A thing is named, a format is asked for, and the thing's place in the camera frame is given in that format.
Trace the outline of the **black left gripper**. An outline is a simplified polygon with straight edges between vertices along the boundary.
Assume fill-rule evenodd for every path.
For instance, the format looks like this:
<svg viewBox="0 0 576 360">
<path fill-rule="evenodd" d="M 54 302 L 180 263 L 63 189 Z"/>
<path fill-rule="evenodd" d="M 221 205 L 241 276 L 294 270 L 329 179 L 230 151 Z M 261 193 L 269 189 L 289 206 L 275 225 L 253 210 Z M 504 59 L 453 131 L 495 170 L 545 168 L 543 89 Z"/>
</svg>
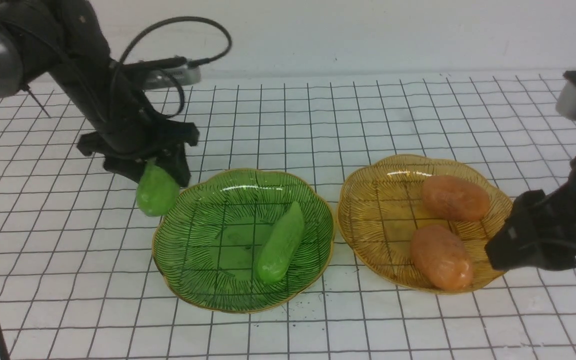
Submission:
<svg viewBox="0 0 576 360">
<path fill-rule="evenodd" d="M 130 125 L 119 132 L 85 133 L 78 139 L 77 149 L 85 157 L 103 155 L 106 171 L 136 183 L 141 180 L 146 162 L 154 159 L 179 187 L 187 188 L 192 176 L 185 146 L 196 146 L 199 136 L 192 122 L 156 120 L 144 129 Z"/>
</svg>

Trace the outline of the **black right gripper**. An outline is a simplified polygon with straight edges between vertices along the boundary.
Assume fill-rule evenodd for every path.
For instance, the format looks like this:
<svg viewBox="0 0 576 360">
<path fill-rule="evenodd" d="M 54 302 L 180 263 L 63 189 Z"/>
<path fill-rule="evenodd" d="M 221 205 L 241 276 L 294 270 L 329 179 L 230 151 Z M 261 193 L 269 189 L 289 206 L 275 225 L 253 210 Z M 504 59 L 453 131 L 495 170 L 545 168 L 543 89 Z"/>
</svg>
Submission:
<svg viewBox="0 0 576 360">
<path fill-rule="evenodd" d="M 576 269 L 576 255 L 563 244 L 563 235 L 557 230 L 556 217 L 547 209 L 546 200 L 542 190 L 526 191 L 514 199 L 503 226 L 485 246 L 492 269 Z"/>
</svg>

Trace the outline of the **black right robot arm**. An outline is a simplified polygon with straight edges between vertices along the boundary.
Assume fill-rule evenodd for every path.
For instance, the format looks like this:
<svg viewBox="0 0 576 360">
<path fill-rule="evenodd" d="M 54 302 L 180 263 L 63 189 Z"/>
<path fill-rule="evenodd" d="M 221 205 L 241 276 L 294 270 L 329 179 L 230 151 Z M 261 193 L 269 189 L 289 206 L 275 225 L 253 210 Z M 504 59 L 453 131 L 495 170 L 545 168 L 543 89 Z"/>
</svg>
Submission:
<svg viewBox="0 0 576 360">
<path fill-rule="evenodd" d="M 514 199 L 501 230 L 485 246 L 496 271 L 576 269 L 576 157 L 562 186 L 530 190 Z"/>
</svg>

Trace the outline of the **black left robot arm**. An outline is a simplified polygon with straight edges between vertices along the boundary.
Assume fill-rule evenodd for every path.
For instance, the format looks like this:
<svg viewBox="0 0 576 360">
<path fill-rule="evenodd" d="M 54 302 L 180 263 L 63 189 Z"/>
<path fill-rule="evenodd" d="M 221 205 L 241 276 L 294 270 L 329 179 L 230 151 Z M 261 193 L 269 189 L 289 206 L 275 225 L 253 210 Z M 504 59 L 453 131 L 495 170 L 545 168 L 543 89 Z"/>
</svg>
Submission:
<svg viewBox="0 0 576 360">
<path fill-rule="evenodd" d="M 50 75 L 93 126 L 78 139 L 78 151 L 102 155 L 106 171 L 136 183 L 153 160 L 179 187 L 188 186 L 186 146 L 198 144 L 199 130 L 156 110 L 146 91 L 176 89 L 183 111 L 183 87 L 201 80 L 205 63 L 112 59 L 87 0 L 0 0 L 0 99 Z"/>
</svg>

